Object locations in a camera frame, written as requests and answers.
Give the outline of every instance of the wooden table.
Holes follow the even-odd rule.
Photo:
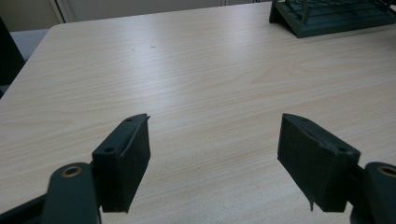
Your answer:
[[[104,223],[348,223],[276,159],[282,113],[396,163],[394,25],[297,39],[270,3],[55,26],[0,101],[0,211],[47,190],[125,118],[151,115],[129,214]]]

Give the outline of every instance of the dark green rack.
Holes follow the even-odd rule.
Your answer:
[[[285,22],[298,38],[396,23],[393,0],[273,0],[270,22]]]

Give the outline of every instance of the wall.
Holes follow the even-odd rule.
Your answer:
[[[67,21],[90,21],[123,16],[220,7],[223,0],[63,0],[70,8]]]
[[[239,5],[239,4],[247,4],[253,3],[253,0],[227,0],[227,5]]]
[[[49,29],[59,23],[50,0],[0,0],[0,16],[10,32]]]

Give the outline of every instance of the light wood grain surface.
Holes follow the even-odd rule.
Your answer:
[[[276,159],[282,113],[396,164],[394,25],[297,39],[270,3],[55,26],[0,101],[0,212],[47,190],[125,118],[151,115],[129,214],[104,223],[348,223]]]

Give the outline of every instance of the black plastic bracket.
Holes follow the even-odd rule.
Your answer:
[[[278,159],[311,203],[324,212],[354,206],[351,223],[396,223],[396,167],[358,165],[360,152],[299,116],[284,114]]]
[[[101,223],[104,212],[128,212],[149,164],[149,117],[124,120],[92,153],[55,171],[48,192],[0,215],[0,223]]]

